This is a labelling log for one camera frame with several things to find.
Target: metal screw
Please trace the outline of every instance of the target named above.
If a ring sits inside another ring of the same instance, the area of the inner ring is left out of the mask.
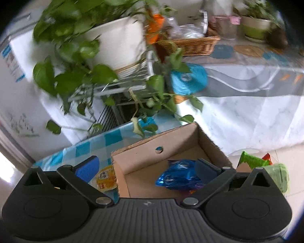
[[[186,197],[182,202],[185,205],[196,205],[198,204],[198,199],[195,197]]]
[[[162,147],[162,146],[159,146],[159,147],[155,148],[155,152],[156,152],[156,153],[161,153],[161,152],[163,152],[163,147]]]
[[[96,203],[99,205],[109,205],[111,203],[111,199],[106,196],[101,196],[96,199]]]

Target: white plant pot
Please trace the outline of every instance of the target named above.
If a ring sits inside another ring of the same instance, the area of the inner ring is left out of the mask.
[[[232,15],[233,0],[207,0],[206,10],[209,16]]]
[[[132,66],[146,50],[143,24],[140,21],[125,17],[95,27],[84,34],[87,40],[93,40],[98,35],[99,53],[88,63],[90,66],[105,64],[116,72],[135,70]]]

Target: blue plastic wrapper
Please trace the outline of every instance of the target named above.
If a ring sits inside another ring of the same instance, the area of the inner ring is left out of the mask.
[[[156,186],[171,190],[198,190],[204,183],[195,173],[195,160],[168,160],[169,168],[156,180]]]

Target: tablecloth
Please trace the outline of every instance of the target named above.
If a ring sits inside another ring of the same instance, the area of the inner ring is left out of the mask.
[[[143,123],[142,121],[139,123],[142,127],[150,123],[155,123],[158,126],[156,133],[181,126],[177,119],[163,111],[159,112],[154,117],[149,117],[147,123]],[[133,124],[130,122],[71,147],[67,147],[60,152],[37,161],[34,165],[40,166],[43,171],[55,171],[61,165],[68,164],[75,166],[88,159],[90,156],[96,155],[99,158],[99,169],[101,170],[112,164],[110,154],[113,151],[140,140],[142,140],[142,138],[133,133]],[[105,194],[117,202],[118,193],[116,189],[107,191]]]
[[[235,45],[257,46],[263,55],[246,56],[236,52]],[[192,81],[183,82],[203,102],[203,111],[178,98],[177,113],[193,115],[226,155],[304,142],[304,57],[297,50],[274,53],[268,45],[240,38],[221,40],[210,56],[188,56],[184,61],[206,70],[207,86],[200,89],[192,87]],[[177,85],[171,86],[180,92]]]

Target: checkered tablecloth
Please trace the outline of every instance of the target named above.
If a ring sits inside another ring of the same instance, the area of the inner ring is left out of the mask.
[[[157,133],[181,126],[178,120],[166,112],[160,112],[154,117],[148,118],[147,123],[140,121],[141,126],[151,123],[155,123],[158,126]],[[146,138],[151,136],[147,132],[145,133]],[[55,171],[61,165],[75,166],[90,156],[96,155],[100,161],[100,169],[103,169],[112,164],[110,154],[113,151],[131,145],[141,139],[139,135],[133,133],[133,124],[130,122],[71,147],[64,148],[60,152],[37,161],[35,165],[40,166],[43,171]],[[106,194],[114,201],[118,200],[116,190],[107,191]]]

